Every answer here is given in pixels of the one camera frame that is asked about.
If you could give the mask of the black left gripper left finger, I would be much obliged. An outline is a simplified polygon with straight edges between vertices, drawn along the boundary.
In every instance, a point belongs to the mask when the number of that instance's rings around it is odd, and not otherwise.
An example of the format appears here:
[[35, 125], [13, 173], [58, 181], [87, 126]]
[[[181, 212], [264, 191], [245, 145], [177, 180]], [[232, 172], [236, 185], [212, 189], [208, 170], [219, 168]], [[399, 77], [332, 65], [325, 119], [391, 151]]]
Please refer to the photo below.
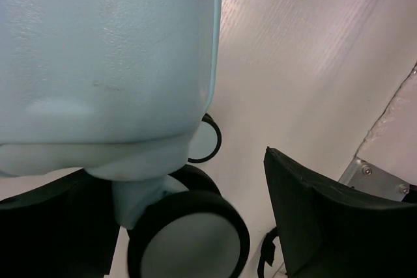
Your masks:
[[1, 201], [2, 277], [104, 277], [120, 226], [111, 182], [78, 170]]

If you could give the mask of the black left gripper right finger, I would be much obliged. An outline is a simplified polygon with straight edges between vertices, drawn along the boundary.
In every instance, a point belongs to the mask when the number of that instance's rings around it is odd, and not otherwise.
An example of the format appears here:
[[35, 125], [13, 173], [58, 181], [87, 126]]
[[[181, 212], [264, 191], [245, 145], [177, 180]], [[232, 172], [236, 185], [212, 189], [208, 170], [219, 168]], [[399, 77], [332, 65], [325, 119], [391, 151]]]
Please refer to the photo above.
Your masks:
[[416, 190], [376, 197], [267, 148], [264, 168], [289, 277], [415, 277]]

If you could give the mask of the light blue suitcase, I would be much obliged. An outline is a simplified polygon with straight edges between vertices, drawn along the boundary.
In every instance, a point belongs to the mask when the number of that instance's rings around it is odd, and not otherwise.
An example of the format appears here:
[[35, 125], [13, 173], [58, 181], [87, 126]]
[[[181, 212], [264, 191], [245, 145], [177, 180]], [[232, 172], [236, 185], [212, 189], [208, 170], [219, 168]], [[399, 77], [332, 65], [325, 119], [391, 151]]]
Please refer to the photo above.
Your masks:
[[82, 167], [132, 229], [183, 167], [216, 78], [222, 0], [1, 0], [1, 174]]

